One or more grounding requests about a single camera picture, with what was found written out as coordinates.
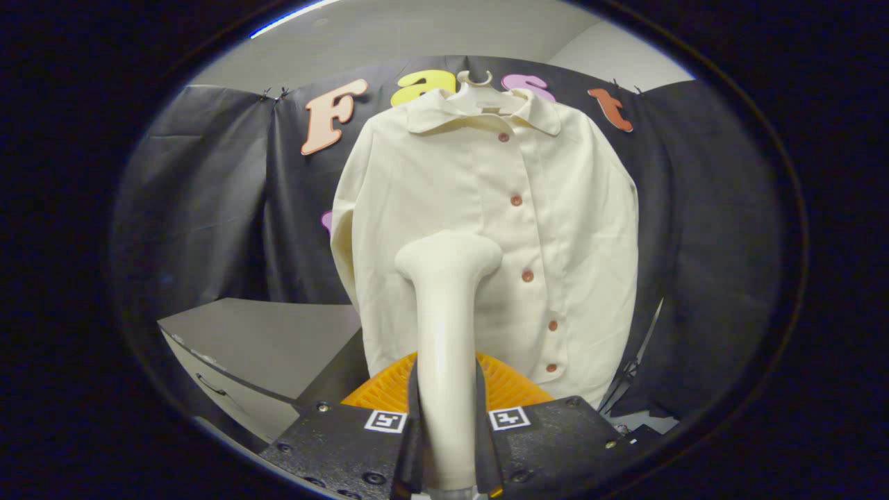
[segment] plastic hanger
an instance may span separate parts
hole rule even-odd
[[[458,73],[460,91],[448,97],[447,101],[469,115],[478,115],[486,110],[500,115],[511,115],[525,105],[526,99],[494,89],[491,86],[493,80],[491,71],[485,73],[488,74],[488,78],[480,83],[469,80],[468,71]]]

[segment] cream shirt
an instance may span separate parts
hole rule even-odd
[[[636,299],[636,185],[589,117],[509,93],[526,103],[508,116],[469,115],[436,89],[368,119],[334,197],[333,259],[373,376],[417,349],[398,250],[440,230],[492,239],[503,260],[477,289],[477,349],[597,407]]]

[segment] drawer handle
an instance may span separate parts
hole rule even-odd
[[[201,381],[201,383],[203,385],[206,385],[207,388],[210,389],[211,391],[219,394],[220,396],[228,396],[228,394],[225,391],[223,391],[222,389],[216,389],[215,387],[210,385],[210,383],[207,382],[206,379],[201,376],[201,374],[195,374],[195,375],[197,376],[197,380]]]

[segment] shirt collar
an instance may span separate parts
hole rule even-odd
[[[505,93],[526,99],[526,103],[512,114],[513,117],[522,118],[532,127],[549,135],[557,135],[562,130],[562,121],[551,102],[537,97],[534,92],[527,89],[512,89]],[[405,104],[408,132],[427,132],[457,118],[471,116],[447,101],[453,94],[445,89],[436,88]]]

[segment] orange part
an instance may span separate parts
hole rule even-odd
[[[487,411],[525,407],[552,401],[535,383],[499,359],[476,353],[485,376]],[[407,387],[417,353],[409,354],[379,372],[348,395],[342,404],[380,411],[407,413]]]

